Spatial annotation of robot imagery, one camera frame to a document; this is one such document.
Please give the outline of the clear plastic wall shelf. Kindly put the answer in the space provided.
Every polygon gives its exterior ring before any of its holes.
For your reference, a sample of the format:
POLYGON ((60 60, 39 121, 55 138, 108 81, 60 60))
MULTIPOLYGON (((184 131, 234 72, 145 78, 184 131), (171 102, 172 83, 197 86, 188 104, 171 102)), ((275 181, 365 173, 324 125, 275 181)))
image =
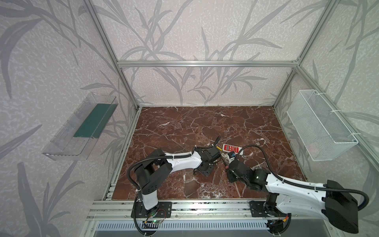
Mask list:
POLYGON ((42 150, 54 161, 85 161, 118 106, 113 95, 89 93, 42 150))

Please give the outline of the red white remote control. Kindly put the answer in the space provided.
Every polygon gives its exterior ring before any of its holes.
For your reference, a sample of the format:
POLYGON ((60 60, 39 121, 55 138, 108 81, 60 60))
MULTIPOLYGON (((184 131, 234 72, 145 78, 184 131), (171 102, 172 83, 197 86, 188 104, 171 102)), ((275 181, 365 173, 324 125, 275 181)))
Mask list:
POLYGON ((224 152, 227 152, 227 153, 234 152, 234 153, 238 154, 242 150, 242 147, 238 147, 238 146, 234 146, 234 145, 229 145, 229 144, 224 144, 223 147, 222 147, 222 150, 224 152))

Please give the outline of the red handled screwdriver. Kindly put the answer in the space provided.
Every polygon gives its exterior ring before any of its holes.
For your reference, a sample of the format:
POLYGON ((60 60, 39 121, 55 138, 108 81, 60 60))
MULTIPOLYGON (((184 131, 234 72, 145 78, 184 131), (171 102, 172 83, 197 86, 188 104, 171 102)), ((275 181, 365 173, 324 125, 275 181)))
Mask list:
POLYGON ((222 136, 219 135, 219 136, 216 138, 216 140, 215 140, 214 143, 213 143, 213 146, 217 146, 217 144, 219 143, 221 137, 222 137, 222 136))

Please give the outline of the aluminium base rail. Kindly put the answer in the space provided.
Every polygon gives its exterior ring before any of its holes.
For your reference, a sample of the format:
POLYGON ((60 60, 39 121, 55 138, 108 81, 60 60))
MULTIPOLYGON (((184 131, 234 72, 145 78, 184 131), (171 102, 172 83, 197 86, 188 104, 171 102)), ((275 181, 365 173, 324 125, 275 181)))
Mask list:
MULTIPOLYGON (((166 220, 244 220, 274 219, 259 212, 252 216, 249 202, 242 199, 172 199, 169 210, 171 217, 166 220)), ((132 220, 133 200, 94 201, 85 218, 86 221, 123 221, 132 220)))

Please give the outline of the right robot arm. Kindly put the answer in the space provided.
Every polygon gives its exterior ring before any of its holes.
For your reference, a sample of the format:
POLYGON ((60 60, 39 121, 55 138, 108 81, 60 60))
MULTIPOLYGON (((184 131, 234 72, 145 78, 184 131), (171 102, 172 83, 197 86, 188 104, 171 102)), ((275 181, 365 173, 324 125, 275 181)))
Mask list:
POLYGON ((249 203, 252 216, 282 217, 284 230, 291 215, 300 214, 327 220, 341 231, 357 234, 358 212, 368 205, 366 193, 345 189, 338 182, 307 183, 281 177, 263 169, 253 170, 239 160, 226 167, 228 180, 239 181, 248 188, 267 193, 265 202, 249 203))

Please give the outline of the green mat in shelf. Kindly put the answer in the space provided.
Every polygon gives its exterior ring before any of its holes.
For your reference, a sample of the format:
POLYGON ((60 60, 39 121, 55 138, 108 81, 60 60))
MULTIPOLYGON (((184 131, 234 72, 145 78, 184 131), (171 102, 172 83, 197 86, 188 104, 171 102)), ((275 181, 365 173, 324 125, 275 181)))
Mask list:
POLYGON ((118 104, 97 104, 74 134, 74 137, 100 138, 118 104))

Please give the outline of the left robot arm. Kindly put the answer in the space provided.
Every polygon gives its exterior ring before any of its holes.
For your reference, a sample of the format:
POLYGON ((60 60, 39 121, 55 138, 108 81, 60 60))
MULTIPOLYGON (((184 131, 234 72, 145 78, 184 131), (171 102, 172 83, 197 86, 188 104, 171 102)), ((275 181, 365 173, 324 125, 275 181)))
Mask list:
POLYGON ((137 190, 137 199, 143 203, 145 210, 150 211, 158 207, 158 188, 171 173, 194 169, 209 176, 220 157, 216 146, 194 147, 190 152, 178 154, 156 149, 145 159, 132 164, 126 175, 137 190))

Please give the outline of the aluminium frame crossbar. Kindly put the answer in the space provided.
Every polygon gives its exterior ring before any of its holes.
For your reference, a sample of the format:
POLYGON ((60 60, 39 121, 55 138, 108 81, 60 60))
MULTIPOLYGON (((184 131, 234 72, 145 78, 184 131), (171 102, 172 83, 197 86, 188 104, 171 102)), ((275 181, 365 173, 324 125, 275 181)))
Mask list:
POLYGON ((118 61, 120 68, 128 67, 284 67, 293 68, 297 61, 118 61))

